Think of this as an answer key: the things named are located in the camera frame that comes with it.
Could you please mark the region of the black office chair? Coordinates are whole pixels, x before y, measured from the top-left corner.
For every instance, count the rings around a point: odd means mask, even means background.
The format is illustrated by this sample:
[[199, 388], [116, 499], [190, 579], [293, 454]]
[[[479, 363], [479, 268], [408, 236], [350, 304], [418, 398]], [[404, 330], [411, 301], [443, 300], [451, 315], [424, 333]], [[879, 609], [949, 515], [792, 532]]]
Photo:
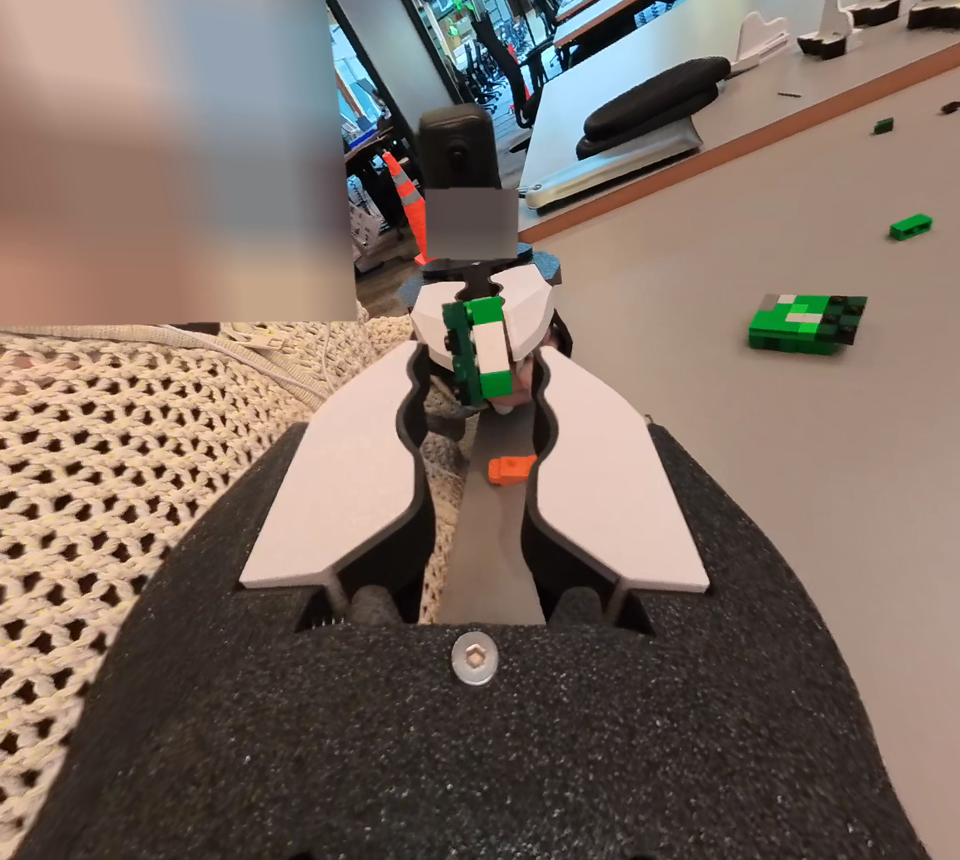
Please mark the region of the black office chair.
[[543, 88], [538, 87], [533, 91], [528, 90], [521, 64], [510, 53], [507, 45], [499, 39], [493, 27], [490, 28], [489, 43], [486, 50], [493, 57], [499, 72], [508, 82], [513, 114], [518, 126], [523, 130], [531, 130], [542, 102]]

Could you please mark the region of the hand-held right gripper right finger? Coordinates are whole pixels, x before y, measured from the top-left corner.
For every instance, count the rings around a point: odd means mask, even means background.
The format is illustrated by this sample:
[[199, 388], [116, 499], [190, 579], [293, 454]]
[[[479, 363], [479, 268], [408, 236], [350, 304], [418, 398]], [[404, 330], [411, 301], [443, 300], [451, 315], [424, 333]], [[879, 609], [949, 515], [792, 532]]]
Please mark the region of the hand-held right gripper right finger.
[[707, 594], [711, 580], [644, 414], [560, 350], [536, 351], [521, 553], [545, 619], [591, 590], [611, 624], [642, 594]]

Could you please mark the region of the black framed whiteboard easel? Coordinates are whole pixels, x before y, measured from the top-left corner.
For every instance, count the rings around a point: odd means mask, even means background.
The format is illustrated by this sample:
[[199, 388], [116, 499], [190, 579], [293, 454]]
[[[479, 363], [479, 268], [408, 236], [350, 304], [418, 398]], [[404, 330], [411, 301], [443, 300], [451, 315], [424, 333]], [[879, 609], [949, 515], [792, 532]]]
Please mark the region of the black framed whiteboard easel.
[[462, 98], [413, 0], [326, 0], [395, 129], [416, 140], [425, 113]]

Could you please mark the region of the person's left hand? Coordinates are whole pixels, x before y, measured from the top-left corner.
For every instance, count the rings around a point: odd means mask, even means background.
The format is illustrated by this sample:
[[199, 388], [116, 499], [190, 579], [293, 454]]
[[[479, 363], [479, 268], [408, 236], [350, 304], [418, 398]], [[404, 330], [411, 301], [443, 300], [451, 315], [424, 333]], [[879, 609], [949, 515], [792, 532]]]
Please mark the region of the person's left hand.
[[490, 398], [489, 405], [501, 415], [506, 415], [532, 400], [533, 370], [535, 358], [531, 353], [511, 368], [511, 392]]

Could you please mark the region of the green lego block assembly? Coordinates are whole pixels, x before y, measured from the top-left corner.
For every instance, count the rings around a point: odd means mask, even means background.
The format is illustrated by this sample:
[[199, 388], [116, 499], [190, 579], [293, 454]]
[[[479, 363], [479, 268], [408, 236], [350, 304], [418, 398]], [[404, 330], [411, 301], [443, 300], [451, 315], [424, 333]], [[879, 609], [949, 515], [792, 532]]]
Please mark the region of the green lego block assembly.
[[498, 295], [453, 301], [441, 307], [451, 354], [454, 393], [465, 407], [510, 397], [513, 373], [503, 299]]

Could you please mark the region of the flat green lego panel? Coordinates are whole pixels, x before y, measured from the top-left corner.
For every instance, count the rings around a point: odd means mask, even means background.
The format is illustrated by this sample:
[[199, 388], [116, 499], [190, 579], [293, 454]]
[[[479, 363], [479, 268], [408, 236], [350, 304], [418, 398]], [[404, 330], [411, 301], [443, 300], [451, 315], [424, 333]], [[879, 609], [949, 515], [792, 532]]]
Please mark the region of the flat green lego panel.
[[748, 328], [752, 350], [833, 355], [855, 343], [864, 295], [768, 293]]

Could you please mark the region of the black padded cushion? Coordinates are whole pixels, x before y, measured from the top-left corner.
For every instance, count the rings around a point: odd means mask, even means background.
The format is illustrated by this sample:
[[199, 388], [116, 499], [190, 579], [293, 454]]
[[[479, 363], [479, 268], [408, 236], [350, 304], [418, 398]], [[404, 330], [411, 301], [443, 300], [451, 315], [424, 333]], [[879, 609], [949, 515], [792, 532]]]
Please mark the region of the black padded cushion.
[[575, 148], [578, 160], [601, 154], [692, 116], [719, 96], [732, 72], [723, 56], [694, 58], [656, 74], [592, 111]]

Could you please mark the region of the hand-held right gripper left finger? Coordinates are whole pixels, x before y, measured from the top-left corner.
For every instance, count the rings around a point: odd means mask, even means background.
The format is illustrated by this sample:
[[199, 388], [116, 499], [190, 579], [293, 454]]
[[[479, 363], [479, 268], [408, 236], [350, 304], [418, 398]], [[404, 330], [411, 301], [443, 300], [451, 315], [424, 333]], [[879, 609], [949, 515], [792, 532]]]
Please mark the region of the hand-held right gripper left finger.
[[245, 590], [380, 587], [419, 622], [436, 544], [421, 452], [429, 389], [428, 349], [408, 339], [318, 408], [239, 576]]

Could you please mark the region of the silver flat tray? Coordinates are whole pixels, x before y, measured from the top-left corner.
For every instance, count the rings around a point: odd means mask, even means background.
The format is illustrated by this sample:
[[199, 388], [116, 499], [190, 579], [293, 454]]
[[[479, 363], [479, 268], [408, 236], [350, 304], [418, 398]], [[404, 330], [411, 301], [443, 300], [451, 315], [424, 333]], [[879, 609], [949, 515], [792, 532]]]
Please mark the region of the silver flat tray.
[[683, 117], [525, 184], [521, 197], [526, 207], [538, 213], [567, 206], [689, 158], [702, 143], [693, 117]]

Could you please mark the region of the white cardboard box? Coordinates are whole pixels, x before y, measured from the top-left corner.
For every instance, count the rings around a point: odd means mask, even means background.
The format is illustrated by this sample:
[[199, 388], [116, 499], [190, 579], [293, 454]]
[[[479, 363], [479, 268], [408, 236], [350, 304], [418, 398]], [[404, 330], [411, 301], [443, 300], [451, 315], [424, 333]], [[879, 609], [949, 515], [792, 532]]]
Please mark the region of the white cardboard box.
[[405, 258], [407, 241], [402, 230], [353, 201], [348, 206], [353, 264], [358, 277], [387, 261]]

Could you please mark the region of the orange traffic cone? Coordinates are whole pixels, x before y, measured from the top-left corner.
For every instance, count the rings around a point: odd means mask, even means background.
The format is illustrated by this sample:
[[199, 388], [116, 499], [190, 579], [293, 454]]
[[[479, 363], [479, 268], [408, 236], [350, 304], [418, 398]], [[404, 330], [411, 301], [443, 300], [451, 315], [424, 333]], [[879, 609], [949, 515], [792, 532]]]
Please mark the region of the orange traffic cone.
[[388, 168], [407, 223], [418, 247], [418, 254], [414, 257], [414, 263], [420, 267], [426, 266], [431, 262], [430, 258], [426, 256], [426, 201], [398, 160], [389, 151], [384, 150], [381, 158]]

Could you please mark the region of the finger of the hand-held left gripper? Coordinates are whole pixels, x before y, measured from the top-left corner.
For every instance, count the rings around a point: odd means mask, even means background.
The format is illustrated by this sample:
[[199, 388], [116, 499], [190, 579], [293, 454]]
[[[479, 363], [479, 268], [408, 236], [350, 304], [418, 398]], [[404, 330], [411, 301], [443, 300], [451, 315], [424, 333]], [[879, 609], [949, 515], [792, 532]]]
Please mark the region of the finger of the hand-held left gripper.
[[451, 374], [455, 372], [454, 357], [447, 347], [450, 327], [444, 320], [446, 304], [457, 304], [458, 294], [467, 287], [466, 281], [442, 280], [424, 283], [418, 292], [411, 319], [415, 337], [429, 350], [431, 360]]
[[512, 360], [525, 359], [546, 337], [555, 312], [552, 290], [537, 266], [501, 271], [503, 318]]

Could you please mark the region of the white wedge part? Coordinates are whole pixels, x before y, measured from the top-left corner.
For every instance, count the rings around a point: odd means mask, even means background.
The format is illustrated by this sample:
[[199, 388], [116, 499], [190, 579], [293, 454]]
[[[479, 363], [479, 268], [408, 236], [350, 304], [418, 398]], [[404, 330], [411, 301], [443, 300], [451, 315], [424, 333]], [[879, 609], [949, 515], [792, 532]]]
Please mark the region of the white wedge part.
[[758, 11], [743, 20], [735, 59], [730, 62], [729, 77], [748, 72], [789, 43], [789, 24], [785, 17], [766, 21]]

